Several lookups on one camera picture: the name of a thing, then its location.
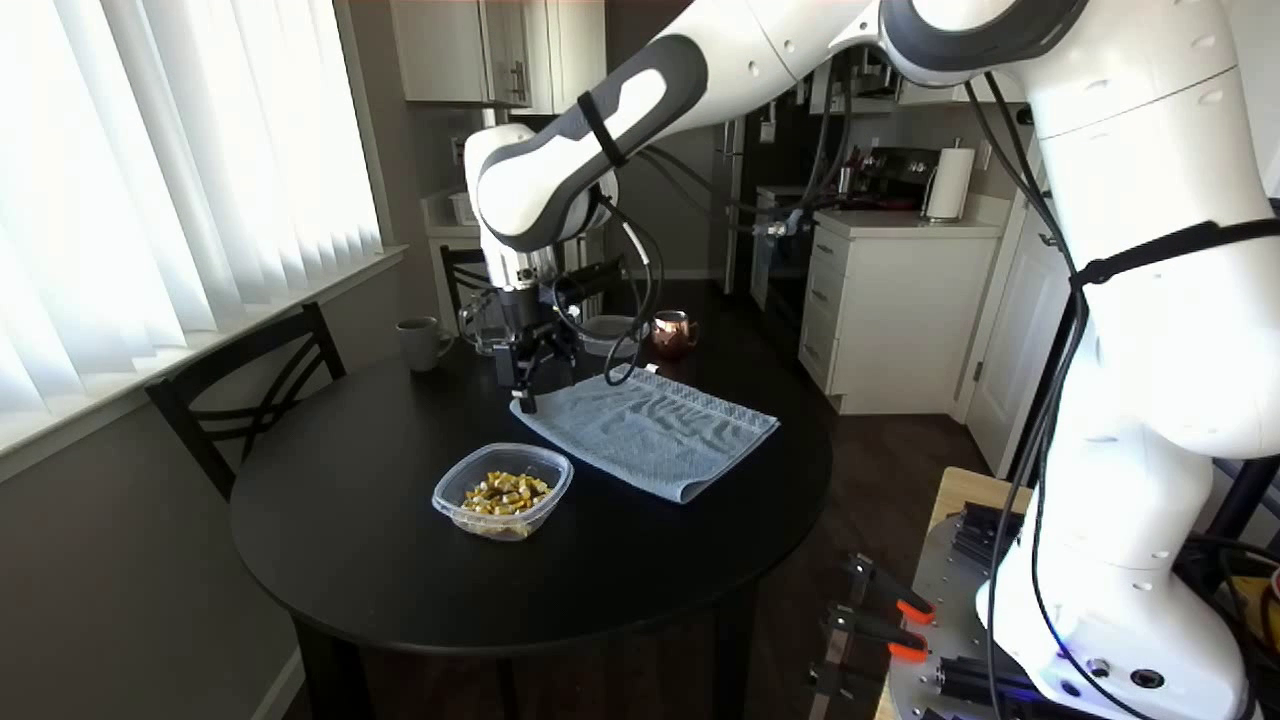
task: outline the wall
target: wall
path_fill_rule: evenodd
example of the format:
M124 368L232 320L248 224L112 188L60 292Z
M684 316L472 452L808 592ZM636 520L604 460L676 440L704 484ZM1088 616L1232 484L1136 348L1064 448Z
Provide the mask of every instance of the wall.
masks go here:
M396 284L324 316L364 368L392 352ZM228 504L148 404L0 484L0 576L0 716L252 716L292 652Z
M664 24L672 24L680 8L684 0L604 0L608 68L644 48ZM724 232L716 232L716 200L704 188L716 180L716 160L728 152L720 144L720 128L668 136L656 148L672 152L700 180L688 180L684 172L660 172L652 156L640 156L620 168L620 208L652 236L668 280L720 276Z
M1240 76L1248 96L1252 144L1264 172L1264 188L1280 196L1280 4L1276 0L1228 0Z
M400 264L400 316L432 316L436 292L432 292L432 264L420 252L424 248L424 220L420 220L420 148L424 136L416 132L412 104L404 104L400 84L400 56L396 56L396 28L392 28L392 4L388 0L348 0L352 40L360 52L360 76L368 96L368 124L376 144L376 172L384 180L384 204L388 204L388 244L404 244Z

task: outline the cup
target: cup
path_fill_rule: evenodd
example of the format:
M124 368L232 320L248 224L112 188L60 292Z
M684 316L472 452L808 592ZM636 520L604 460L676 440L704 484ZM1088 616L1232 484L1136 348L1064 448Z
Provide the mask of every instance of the cup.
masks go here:
M400 320L400 356L412 372L432 372L444 356L440 324L428 320Z
M700 328L684 308L660 308L648 324L648 344L660 356L684 356L700 344Z

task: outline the white robot body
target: white robot body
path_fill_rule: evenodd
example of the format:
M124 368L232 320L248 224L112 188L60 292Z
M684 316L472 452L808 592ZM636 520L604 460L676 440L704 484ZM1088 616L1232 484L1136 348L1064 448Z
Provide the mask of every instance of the white robot body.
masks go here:
M1044 12L1064 24L1024 32L1020 20ZM604 132L572 128L496 164L492 152L524 144L528 132L468 140L492 284L532 288L548 268L544 248L588 224L588 200L564 204L560 188L584 188L600 168L600 188L616 192L600 164L616 156L608 136L636 128L656 140L744 116L852 44L880 44L920 84L1020 60L1020 36L1028 52L1056 44L1016 72L1076 264L1204 220L1272 216L1220 0L1092 0L1084 16L1072 12L1072 0L696 0L656 36L696 52L652 52L668 76L620 80L616 108L600 112ZM680 96L664 96L684 80L672 76L680 64L704 72L696 104L648 124L652 108ZM1088 288L1088 312L1044 492L996 568L992 632L1060 704L1096 716L1128 716L1120 704L1144 716L1240 716L1248 692L1232 632L1172 576L1172 560L1212 488L1208 456L1280 452L1280 248L1248 240L1136 268ZM1104 668L1092 680L1120 704L1100 696L1068 652Z
M1028 96L1076 264L1188 224L1272 216L1244 124L1220 4L1088 4L1028 64ZM1000 564L996 640L1060 704L1128 716L1064 660L1056 632L1144 716L1240 716L1244 664L1172 560L1208 488L1208 456L1280 448L1276 240L1196 252L1088 288L1036 508Z

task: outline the window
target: window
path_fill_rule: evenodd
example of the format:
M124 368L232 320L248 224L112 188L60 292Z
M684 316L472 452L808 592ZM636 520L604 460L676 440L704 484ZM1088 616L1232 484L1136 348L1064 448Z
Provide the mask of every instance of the window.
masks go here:
M332 0L4 0L0 96L0 452L380 256Z

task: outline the black cable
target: black cable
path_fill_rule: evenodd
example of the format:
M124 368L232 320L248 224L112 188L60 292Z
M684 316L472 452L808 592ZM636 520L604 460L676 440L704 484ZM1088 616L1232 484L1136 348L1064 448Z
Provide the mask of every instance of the black cable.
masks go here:
M824 120L820 120L820 128L816 128L812 164L808 164L808 184L804 184L804 192L800 192L800 204L804 204L804 208L808 208L808 200L812 200L812 188L816 188L816 180L820 180L820 164L824 164L824 152L828 152L832 76L836 76L836 68L828 64Z
M1036 208L1036 216L1044 220L1044 228L1048 228L1048 236L1052 236L1052 248L1068 260L1068 272L1076 272L1072 248L1068 248L1068 240L1064 240L1060 220L1052 216L1052 208L1048 208L1048 200L1044 200L1040 180L1036 180L1036 176L1016 172L1016 164L1012 164L1008 148L1000 144L1000 136L996 136L996 128L992 128L988 112L980 108L980 100L976 100L976 92L972 92L972 84L968 84L968 80L964 80L964 96L968 96L968 108L976 112L976 120L980 120L980 128L984 128L984 136L988 136L988 144L992 144L992 152L996 152L1000 168L1008 172L1008 180L1024 192L1024 200L1028 200L1028 204Z
M1072 328L1072 340L1068 340L1068 360L1060 364L1060 372L1052 376L1052 412L1048 412L1048 424L1044 424L1044 436L1056 436L1056 408L1060 408L1060 392L1064 392L1064 380L1068 380L1068 368L1080 352L1080 340L1084 340L1084 324L1088 324L1088 312L1080 312L1076 328ZM1052 616L1048 616L1048 604L1044 604L1044 588L1040 588L1040 536L1044 536L1044 504L1048 504L1048 452L1040 452L1040 496L1036 496L1036 528L1032 528L1032 596L1036 596L1036 612L1056 644L1056 652L1076 668L1076 676L1096 692L1104 696L1112 708L1144 720L1144 712L1136 712L1132 704L1124 704L1116 692L1108 692L1100 680L1092 680L1092 672L1076 660L1076 652L1068 648L1068 640L1056 632Z
M988 84L992 84L992 96L996 96L996 104L1000 104L1000 116L1004 116L1004 128L1008 128L1008 140L1012 140L1020 164L1016 164L1016 160L1008 156L1008 148L1000 144L1000 136L996 136L992 120L984 116L972 84L964 80L968 104L972 104L972 112L976 112L976 120L980 120L980 128L984 128L996 160L1004 164L1004 172L1012 176L1012 184L1032 200L1036 216L1040 216L1044 228L1052 232L1056 252L1060 252L1064 264L1076 272L1076 260L1072 260L1072 252L1068 252L1064 228L1056 224L1056 216L1052 216L1052 208L1048 208L1048 200L1044 200L1044 192L1040 192L1040 184L1036 184L1036 176L1032 176L1032 164L1028 164L1028 156L1024 156L1024 148L1020 148L1020 136L1016 136L1016 128L1012 128L1012 116L1008 116L1008 104L1004 104L1004 92L1000 92L996 76L988 76ZM1044 460L1048 460L1048 440L1056 436L1060 392L1064 392L1068 368L1072 368L1072 360L1076 360L1076 348L1080 348L1080 340L1084 340L1084 324L1088 324L1084 292L1072 292L1068 312L1072 312L1072 336L1068 336L1068 344L1064 344L1064 360L1052 368L1048 396L1044 396L1044 404L1040 404L1036 416L1032 416L1032 448L1040 448L1040 472L1028 472L1028 476L1020 480L1020 484L1032 484L1032 476L1040 476L1036 528L1032 528L1032 596L1036 596L1036 608L1040 608L1040 620L1044 620L1048 636L1056 640L1060 656L1080 672L1080 680L1084 680L1092 692L1100 692L1108 704L1116 704L1120 712L1144 716L1144 712L1128 708L1120 696L1112 696L1100 680L1092 680L1092 672L1072 656L1072 648L1064 644L1064 636L1056 632L1056 624L1052 624L1052 616L1048 616L1044 588L1040 588L1040 528L1044 528L1044 496L1048 496L1048 492L1044 492L1044 488L1048 488L1048 480L1044 480ZM992 656L992 644L996 644L996 628L992 628L992 624L996 624L996 604L992 604L992 596L988 596L988 692L996 696L996 656Z
M988 696L992 696L992 716L1004 720L1004 708L1000 708L1000 680L996 680L996 572L1000 572L1000 544L1004 544L1004 532L1008 532L1008 516L1012 516L1012 504L1016 504L1016 492L1020 484L1008 484L1004 492L1004 508L1000 508L1000 524L996 524L996 540L992 540L992 572L988 572Z
M636 160L648 160L668 184L676 184L672 172L668 172L668 168L676 168L676 172L680 172L684 180L692 180L700 192L716 196L716 184L704 180L688 160L680 160L680 156L668 152L668 148L648 144Z
M632 380L632 372L636 372L636 364L640 364L640 328L644 328L644 320L652 316L652 304L656 304L656 296L660 296L660 260L644 248L644 228L624 212L624 208L616 208L616 204L608 204L608 200L600 200L600 208L628 232L628 240L632 240L632 252L636 252L636 260L640 260L640 268L644 268L644 292L636 292L640 284L632 280L632 300L636 300L636 316L632 316L632 324L628 324L628 332L620 332L620 336L592 336L588 328L580 328L560 304L552 304L552 312L576 332L576 336L588 336L588 340L596 340L596 344L608 344L608 352L604 352L604 384L624 384L624 380Z
M1012 140L1012 156L1024 168L1024 180L1036 188L1036 172L1032 172L1028 148L1016 140L1016 124L1012 124L1012 112L1004 104L1000 80L992 72L984 72L984 80L988 80L988 92L992 92L992 100L1000 108L1004 132Z
M824 172L820 188L832 188L832 180L840 176L844 156L852 152L852 92L844 92L844 128L840 128L840 144L836 144L836 160Z

